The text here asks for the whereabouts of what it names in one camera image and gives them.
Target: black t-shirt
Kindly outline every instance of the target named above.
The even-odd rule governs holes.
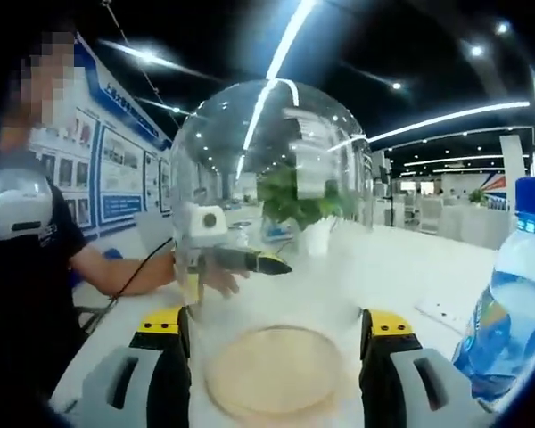
[[[69,260],[86,240],[59,189],[40,236],[0,241],[0,367],[49,398],[85,334],[71,297]]]

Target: water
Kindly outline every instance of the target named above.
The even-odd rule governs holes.
[[[457,345],[454,365],[488,403],[512,388],[535,355],[535,224],[521,215]]]

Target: chair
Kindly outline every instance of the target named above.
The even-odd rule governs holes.
[[[117,250],[116,248],[110,248],[109,250],[105,251],[103,253],[103,256],[106,259],[113,260],[113,259],[123,259],[123,256]],[[71,290],[75,289],[79,284],[83,282],[83,278],[75,271],[70,270],[70,288]],[[92,308],[92,307],[86,307],[86,306],[76,306],[75,307],[78,316],[81,317],[82,315],[89,315],[85,323],[81,326],[81,328],[87,333],[90,334],[89,330],[91,329],[92,325],[97,324],[97,319],[103,314],[104,308]]]
[[[426,234],[437,234],[442,208],[443,200],[441,198],[422,198],[418,230]]]

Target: glass dome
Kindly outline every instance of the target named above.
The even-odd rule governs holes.
[[[372,228],[355,118],[309,86],[242,83],[188,117],[171,159],[193,397],[202,388],[218,412],[294,426],[346,391],[360,401],[347,368],[359,352],[345,344],[357,343],[346,336],[360,323],[349,281],[360,259],[337,239]]]

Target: man's arm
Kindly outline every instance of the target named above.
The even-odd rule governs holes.
[[[54,220],[58,225],[65,257],[86,281],[110,296],[118,294],[141,266],[141,260],[106,259],[93,245],[88,244],[81,229],[73,222],[67,202],[60,190],[52,185]],[[172,253],[149,259],[123,292],[125,295],[143,294],[175,279]]]
[[[147,260],[123,295],[145,294],[175,279],[174,256],[163,254]],[[74,268],[86,281],[108,296],[117,295],[141,266],[141,260],[106,259],[92,245],[86,245],[70,258]]]

